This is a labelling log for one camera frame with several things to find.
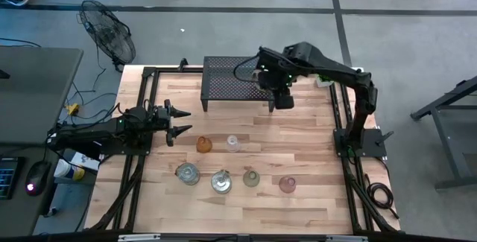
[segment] desk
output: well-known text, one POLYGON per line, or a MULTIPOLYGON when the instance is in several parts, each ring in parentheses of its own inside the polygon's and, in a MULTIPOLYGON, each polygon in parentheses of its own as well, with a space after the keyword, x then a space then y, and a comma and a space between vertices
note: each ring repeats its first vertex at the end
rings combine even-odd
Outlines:
MULTIPOLYGON (((125 67, 117 97, 122 109, 136 105, 143 67, 125 67)), ((192 124, 193 128, 179 136, 173 147, 165 144, 164 133, 154 134, 142 177, 134 232, 352 232, 341 161, 335 155, 332 139, 335 122, 328 89, 319 89, 312 78, 303 77, 291 88, 293 109, 269 114, 266 102, 217 101, 203 112, 200 85, 201 74, 159 77, 156 104, 168 98, 178 109, 191 112, 189 117, 175 118, 174 125, 192 124), (226 150, 225 141, 231 134, 241 142, 238 153, 226 150), (211 138, 210 153, 196 152, 198 136, 211 138), (184 162, 200 170, 202 177, 197 185, 187 186, 175 177, 175 169, 184 162), (250 168, 261 176, 255 188, 242 182, 243 173, 250 168), (220 169, 227 169, 233 177, 232 190, 225 195, 216 194, 210 186, 211 175, 220 169), (278 187, 280 177, 285 175, 297 180, 292 194, 282 193, 278 187)), ((373 116, 367 127, 372 124, 373 116)), ((116 198, 124 160, 124 156, 113 156, 101 165, 86 227, 98 222, 116 198)), ((363 159, 363 166, 371 181, 389 185, 382 163, 363 159)), ((361 203, 356 205, 364 225, 361 203)), ((399 228, 389 211, 380 212, 399 228)), ((125 209, 123 224, 127 213, 125 209)))
POLYGON ((82 56, 81 50, 70 48, 0 48, 0 69, 11 76, 0 80, 0 155, 31 146, 4 155, 23 156, 25 164, 12 199, 0 200, 2 237, 30 235, 49 206, 58 157, 48 151, 51 168, 41 195, 26 194, 25 178, 32 164, 43 159, 46 132, 57 122, 82 56))

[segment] gray desk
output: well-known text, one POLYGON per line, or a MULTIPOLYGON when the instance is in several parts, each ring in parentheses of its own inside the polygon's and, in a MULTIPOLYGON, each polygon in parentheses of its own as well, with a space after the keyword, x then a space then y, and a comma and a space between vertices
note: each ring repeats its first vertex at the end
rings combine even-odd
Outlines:
POLYGON ((24 156, 25 164, 11 200, 0 200, 0 236, 30 235, 38 216, 48 206, 58 158, 51 162, 48 183, 37 197, 25 193, 27 172, 41 161, 46 132, 57 122, 83 52, 70 48, 0 48, 0 69, 10 75, 0 80, 0 154, 15 147, 31 147, 5 156, 24 156))

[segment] concrete floor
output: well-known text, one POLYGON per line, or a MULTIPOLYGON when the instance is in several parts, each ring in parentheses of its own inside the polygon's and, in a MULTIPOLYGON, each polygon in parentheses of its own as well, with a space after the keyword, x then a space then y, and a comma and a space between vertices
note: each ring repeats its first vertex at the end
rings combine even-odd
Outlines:
MULTIPOLYGON (((82 0, 31 0, 33 4, 79 4, 82 0)), ((323 7, 331 0, 98 0, 104 4, 169 7, 323 7)), ((475 0, 340 0, 343 8, 475 10, 475 0)), ((278 13, 120 12, 130 26, 137 57, 133 64, 172 64, 186 57, 201 64, 204 56, 255 54, 259 45, 277 50, 306 40, 334 60, 342 61, 334 15, 278 13)), ((436 192, 434 184, 451 172, 434 123, 413 122, 408 114, 477 74, 477 17, 344 16, 354 66, 373 73, 379 88, 376 118, 384 131, 391 183, 402 229, 407 233, 477 240, 477 186, 436 192)), ((100 69, 95 45, 72 11, 0 10, 0 37, 26 39, 43 46, 85 51, 75 82, 92 86, 100 69)), ((116 92, 120 74, 100 52, 107 71, 98 91, 85 101, 116 92)), ((81 111, 95 114, 114 103, 99 99, 81 111)), ((70 232, 89 196, 88 187, 59 188, 54 204, 61 214, 40 219, 36 233, 70 232)))

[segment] computer mouse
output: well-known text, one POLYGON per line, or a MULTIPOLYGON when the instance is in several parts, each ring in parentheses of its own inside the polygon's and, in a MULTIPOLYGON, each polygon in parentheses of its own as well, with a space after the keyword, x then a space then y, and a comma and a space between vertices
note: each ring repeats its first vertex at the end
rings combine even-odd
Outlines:
POLYGON ((36 162, 31 166, 25 180, 25 190, 28 195, 35 197, 45 190, 50 166, 51 163, 45 161, 36 162))

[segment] wooden table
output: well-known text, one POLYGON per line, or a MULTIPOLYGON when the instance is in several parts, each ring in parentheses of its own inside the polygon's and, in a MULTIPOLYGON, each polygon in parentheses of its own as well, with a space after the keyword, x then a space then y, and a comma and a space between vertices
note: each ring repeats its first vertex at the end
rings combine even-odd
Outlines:
MULTIPOLYGON (((123 110, 136 105, 143 67, 124 69, 117 97, 123 110)), ((174 125, 192 124, 193 128, 177 138, 173 147, 165 144, 164 132, 154 134, 142 177, 135 232, 352 233, 341 161, 335 155, 332 140, 335 122, 327 88, 319 89, 312 78, 303 77, 291 87, 295 108, 269 114, 267 102, 249 101, 213 101, 209 111, 203 112, 200 85, 201 74, 159 77, 156 104, 170 99, 178 109, 191 112, 192 116, 175 118, 174 125), (227 152, 228 135, 238 137, 240 152, 227 152), (198 136, 212 140, 210 153, 196 151, 198 136), (202 177, 197 185, 187 186, 174 175, 184 162, 200 170, 202 177), (260 174, 255 188, 248 188, 242 181, 243 173, 251 168, 260 174), (220 169, 228 170, 233 177, 233 188, 225 195, 216 194, 210 185, 211 175, 220 169), (279 179, 285 175, 297 180, 294 193, 285 194, 279 189, 279 179)), ((353 107, 353 91, 350 102, 353 107)), ((372 115, 367 127, 374 125, 372 115)), ((116 198, 124 160, 124 156, 113 156, 101 166, 86 227, 98 222, 116 198)), ((381 162, 362 161, 372 182, 389 186, 381 162)), ((364 226, 361 202, 356 205, 364 226)), ((123 224, 128 208, 129 200, 125 203, 123 224)), ((399 228, 389 211, 379 211, 399 228)))

